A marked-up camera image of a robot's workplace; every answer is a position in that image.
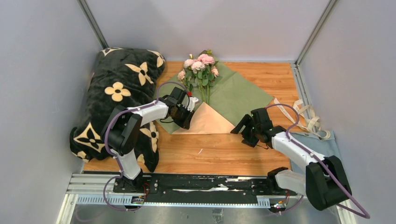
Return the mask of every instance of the beige flower print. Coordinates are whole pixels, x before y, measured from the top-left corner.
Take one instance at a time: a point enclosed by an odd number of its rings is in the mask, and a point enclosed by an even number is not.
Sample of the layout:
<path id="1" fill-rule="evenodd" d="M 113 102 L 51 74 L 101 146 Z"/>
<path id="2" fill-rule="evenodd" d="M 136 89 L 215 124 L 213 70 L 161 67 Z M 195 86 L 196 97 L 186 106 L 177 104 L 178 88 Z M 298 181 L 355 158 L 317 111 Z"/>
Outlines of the beige flower print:
<path id="1" fill-rule="evenodd" d="M 105 55 L 105 57 L 106 57 L 106 55 L 108 54 L 108 53 L 110 53 L 110 52 L 112 52 L 112 51 L 115 51 L 115 50 L 123 50 L 122 48 L 106 48 L 106 49 L 104 49 L 104 50 L 101 50 L 102 51 L 102 53 Z"/>
<path id="2" fill-rule="evenodd" d="M 116 102 L 122 101 L 123 97 L 130 97 L 131 92 L 127 89 L 124 89 L 124 85 L 120 82 L 115 82 L 113 86 L 109 86 L 105 88 L 105 93 L 107 95 L 112 95 L 112 99 Z"/>
<path id="3" fill-rule="evenodd" d="M 148 51 L 150 51 L 150 52 L 152 52 L 152 53 L 154 53 L 155 55 L 158 56 L 158 58 L 157 58 L 157 68 L 161 67 L 161 65 L 163 65 L 163 63 L 165 62 L 164 57 L 157 51 L 153 51 L 153 50 L 148 50 Z"/>
<path id="4" fill-rule="evenodd" d="M 140 131 L 151 138 L 151 147 L 153 148 L 153 152 L 157 151 L 157 141 L 160 134 L 158 133 L 154 122 L 150 122 L 150 130 L 147 128 L 141 128 Z"/>
<path id="5" fill-rule="evenodd" d="M 147 62 L 143 62 L 140 67 L 137 67 L 136 65 L 133 64 L 125 64 L 126 66 L 128 66 L 130 69 L 132 69 L 134 72 L 139 73 L 139 81 L 140 81 L 140 85 L 144 85 L 146 83 L 146 80 L 151 83 L 154 84 L 153 81 L 151 81 L 150 76 L 147 75 Z"/>
<path id="6" fill-rule="evenodd" d="M 77 154 L 75 154 L 74 152 L 72 152 L 73 155 L 80 157 L 85 163 L 89 162 L 88 159 L 86 159 L 86 153 L 84 151 L 79 151 Z"/>
<path id="7" fill-rule="evenodd" d="M 74 141 L 91 147 L 98 151 L 99 153 L 102 151 L 102 148 L 105 146 L 105 143 L 100 139 L 100 135 L 98 135 L 92 127 L 92 124 L 89 122 L 85 130 L 77 137 L 73 138 Z M 81 157 L 83 160 L 85 155 L 76 155 Z"/>

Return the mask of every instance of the pink rose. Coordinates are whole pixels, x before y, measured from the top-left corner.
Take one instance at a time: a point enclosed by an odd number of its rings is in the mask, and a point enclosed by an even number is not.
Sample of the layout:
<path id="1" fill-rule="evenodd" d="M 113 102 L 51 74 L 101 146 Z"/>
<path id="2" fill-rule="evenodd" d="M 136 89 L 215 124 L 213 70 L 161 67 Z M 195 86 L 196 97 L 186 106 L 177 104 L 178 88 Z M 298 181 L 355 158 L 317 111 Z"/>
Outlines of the pink rose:
<path id="1" fill-rule="evenodd" d="M 209 56 L 209 55 L 207 55 L 207 54 L 201 54 L 201 55 L 198 57 L 198 60 L 199 60 L 199 61 L 202 61 L 203 58 L 208 57 L 208 56 Z"/>
<path id="2" fill-rule="evenodd" d="M 179 80 L 179 81 L 182 81 L 183 79 L 184 79 L 184 76 L 185 76 L 185 71 L 184 71 L 184 69 L 181 71 L 181 72 L 179 72 L 179 74 L 177 75 L 177 79 Z"/>
<path id="3" fill-rule="evenodd" d="M 187 59 L 187 60 L 185 60 L 183 67 L 186 69 L 186 68 L 192 66 L 192 64 L 194 64 L 194 62 L 195 61 L 193 59 Z"/>
<path id="4" fill-rule="evenodd" d="M 217 70 L 216 66 L 213 66 L 213 69 L 211 70 L 211 73 L 214 74 L 214 77 L 219 76 L 219 71 Z"/>
<path id="5" fill-rule="evenodd" d="M 202 63 L 204 63 L 204 64 L 214 64 L 214 63 L 215 63 L 214 58 L 211 57 L 211 56 L 204 57 L 204 58 L 202 58 L 201 61 L 202 61 Z"/>
<path id="6" fill-rule="evenodd" d="M 197 73 L 197 71 L 204 69 L 204 68 L 205 68 L 205 65 L 200 61 L 194 62 L 194 64 L 192 64 L 192 66 L 191 66 L 191 69 L 194 73 Z"/>

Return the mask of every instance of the light blue cloth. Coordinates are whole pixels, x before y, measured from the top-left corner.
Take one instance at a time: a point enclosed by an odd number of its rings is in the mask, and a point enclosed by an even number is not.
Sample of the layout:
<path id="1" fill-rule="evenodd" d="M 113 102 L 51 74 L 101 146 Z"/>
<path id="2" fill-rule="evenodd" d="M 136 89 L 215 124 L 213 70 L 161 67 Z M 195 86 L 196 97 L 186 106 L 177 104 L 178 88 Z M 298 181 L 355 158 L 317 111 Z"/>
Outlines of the light blue cloth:
<path id="1" fill-rule="evenodd" d="M 323 139 L 320 140 L 318 136 L 306 132 L 292 132 L 291 136 L 293 136 L 295 139 L 297 139 L 304 145 L 308 146 L 310 149 L 314 150 L 315 152 L 318 152 L 325 156 L 335 155 L 339 159 L 341 159 L 341 155 L 339 154 L 337 143 L 335 142 L 334 132 L 330 131 L 330 134 L 331 134 L 330 138 L 326 140 Z M 290 164 L 291 164 L 291 169 L 294 172 L 304 174 L 302 169 L 298 167 L 296 163 L 290 161 Z"/>

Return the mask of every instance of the red wire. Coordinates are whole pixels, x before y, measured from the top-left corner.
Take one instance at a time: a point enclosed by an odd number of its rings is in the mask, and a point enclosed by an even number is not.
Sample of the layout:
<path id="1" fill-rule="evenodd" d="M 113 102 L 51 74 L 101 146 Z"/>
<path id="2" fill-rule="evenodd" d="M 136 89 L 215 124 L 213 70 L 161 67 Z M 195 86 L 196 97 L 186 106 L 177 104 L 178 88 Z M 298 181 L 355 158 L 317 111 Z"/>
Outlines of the red wire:
<path id="1" fill-rule="evenodd" d="M 144 185 L 147 185 L 147 187 L 148 187 L 147 194 L 144 193 L 144 195 L 147 196 L 147 195 L 149 194 L 149 192 L 150 192 L 150 185 L 149 185 L 148 183 L 144 183 L 144 184 L 143 184 L 143 187 L 144 187 Z"/>
<path id="2" fill-rule="evenodd" d="M 289 199 L 290 199 L 290 193 L 287 190 L 287 194 L 286 194 L 286 205 L 289 203 Z"/>

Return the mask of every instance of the rose bouquet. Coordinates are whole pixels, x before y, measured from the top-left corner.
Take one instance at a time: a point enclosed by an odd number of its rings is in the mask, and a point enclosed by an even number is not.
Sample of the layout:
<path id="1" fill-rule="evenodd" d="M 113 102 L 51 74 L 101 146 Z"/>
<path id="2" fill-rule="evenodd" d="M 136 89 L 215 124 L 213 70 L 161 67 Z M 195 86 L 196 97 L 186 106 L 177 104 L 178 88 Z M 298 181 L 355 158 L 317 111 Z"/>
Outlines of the rose bouquet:
<path id="1" fill-rule="evenodd" d="M 218 61 L 215 61 L 210 54 L 209 50 L 207 54 L 201 54 L 197 59 L 194 59 L 194 56 L 190 54 L 190 58 L 183 64 L 183 70 L 177 75 L 179 81 L 189 91 L 198 87 L 203 101 L 207 104 L 210 103 L 211 88 L 221 79 L 216 68 Z"/>

